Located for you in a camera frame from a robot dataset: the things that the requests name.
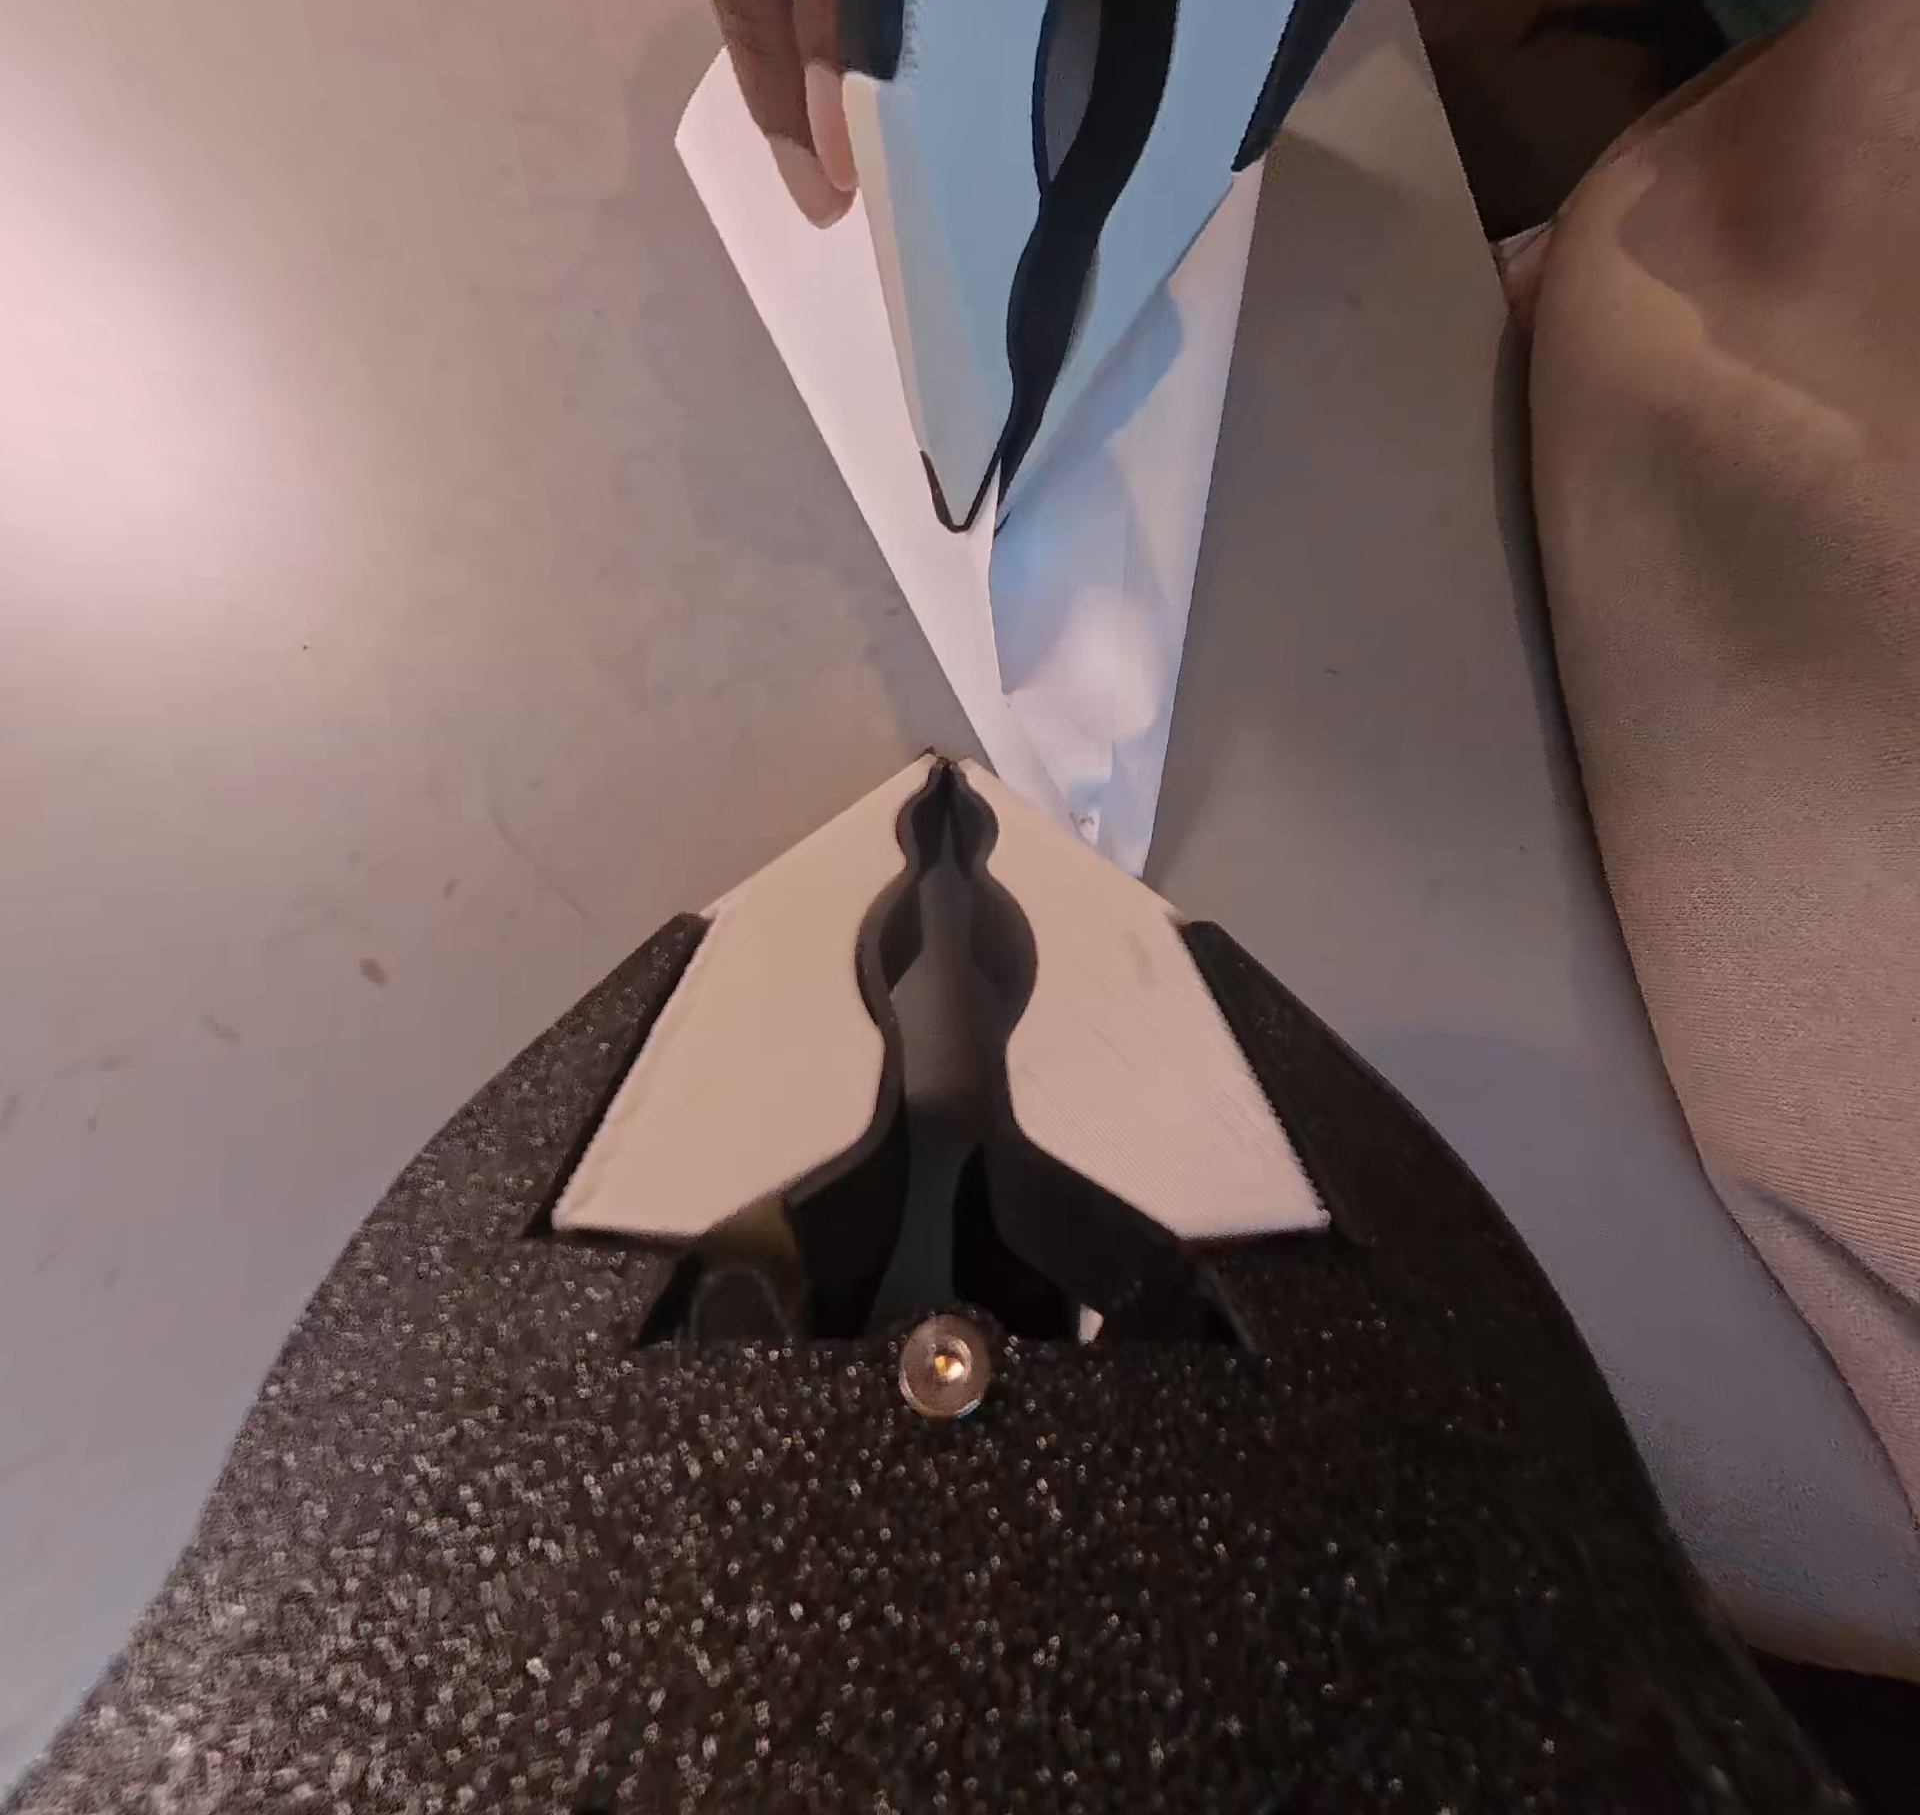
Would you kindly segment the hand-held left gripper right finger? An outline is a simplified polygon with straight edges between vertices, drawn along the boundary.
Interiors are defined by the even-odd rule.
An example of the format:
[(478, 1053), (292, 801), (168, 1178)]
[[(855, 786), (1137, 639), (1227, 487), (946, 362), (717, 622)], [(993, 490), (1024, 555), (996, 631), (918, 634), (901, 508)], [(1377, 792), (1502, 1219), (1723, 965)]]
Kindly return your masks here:
[(978, 763), (950, 765), (946, 821), (981, 1104), (959, 1293), (1031, 1337), (1252, 1342), (1210, 1250), (1328, 1210), (1180, 916)]

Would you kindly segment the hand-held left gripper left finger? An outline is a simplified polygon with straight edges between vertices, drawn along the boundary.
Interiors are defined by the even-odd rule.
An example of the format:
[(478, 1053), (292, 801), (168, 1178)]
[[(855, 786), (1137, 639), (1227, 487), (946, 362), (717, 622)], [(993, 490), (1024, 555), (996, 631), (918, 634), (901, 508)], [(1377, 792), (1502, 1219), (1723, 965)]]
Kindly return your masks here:
[(672, 1256), (641, 1337), (860, 1337), (909, 1198), (895, 990), (957, 765), (924, 755), (695, 921), (549, 1201), (565, 1241)]

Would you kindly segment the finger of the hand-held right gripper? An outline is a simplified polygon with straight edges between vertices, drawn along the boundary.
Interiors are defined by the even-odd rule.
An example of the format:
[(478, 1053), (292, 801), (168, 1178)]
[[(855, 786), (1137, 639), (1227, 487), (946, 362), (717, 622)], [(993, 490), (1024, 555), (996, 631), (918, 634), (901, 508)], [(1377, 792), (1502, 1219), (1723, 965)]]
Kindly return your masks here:
[(859, 193), (937, 518), (993, 490), (1010, 308), (1040, 207), (1036, 74), (1053, 0), (905, 0), (897, 70), (846, 72)]
[(1089, 97), (1015, 274), (1001, 518), (1263, 158), (1333, 28), (1336, 0), (1098, 0)]

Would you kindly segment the white paper sheet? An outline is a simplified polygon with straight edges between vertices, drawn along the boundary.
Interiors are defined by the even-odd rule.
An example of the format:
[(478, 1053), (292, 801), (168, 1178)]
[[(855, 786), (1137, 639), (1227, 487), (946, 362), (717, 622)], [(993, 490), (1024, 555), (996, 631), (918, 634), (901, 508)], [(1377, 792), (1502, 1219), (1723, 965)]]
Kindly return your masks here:
[(1116, 868), (1152, 841), (1261, 203), (1229, 193), (992, 532), (930, 508), (862, 207), (810, 225), (721, 54), (675, 148), (996, 774)]

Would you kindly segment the grey desk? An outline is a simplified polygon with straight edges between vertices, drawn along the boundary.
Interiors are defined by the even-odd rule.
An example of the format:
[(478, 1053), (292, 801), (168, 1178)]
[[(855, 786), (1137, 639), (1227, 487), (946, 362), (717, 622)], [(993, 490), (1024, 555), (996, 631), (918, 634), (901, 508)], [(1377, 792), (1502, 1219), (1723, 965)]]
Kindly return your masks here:
[[(663, 918), (973, 751), (675, 157), (704, 0), (2, 0), (5, 1786), (324, 1267)], [(1906, 1501), (1703, 1177), (1584, 819), (1406, 0), (1263, 186), (1148, 879), (1402, 1089), (1789, 1657)]]

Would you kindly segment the person's right hand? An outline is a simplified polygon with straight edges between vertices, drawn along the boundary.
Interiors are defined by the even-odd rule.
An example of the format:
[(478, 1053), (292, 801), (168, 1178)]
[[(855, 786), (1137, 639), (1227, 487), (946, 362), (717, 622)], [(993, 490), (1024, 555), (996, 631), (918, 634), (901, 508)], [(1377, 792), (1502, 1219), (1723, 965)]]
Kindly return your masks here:
[(755, 129), (813, 226), (859, 191), (841, 95), (840, 0), (709, 0)]

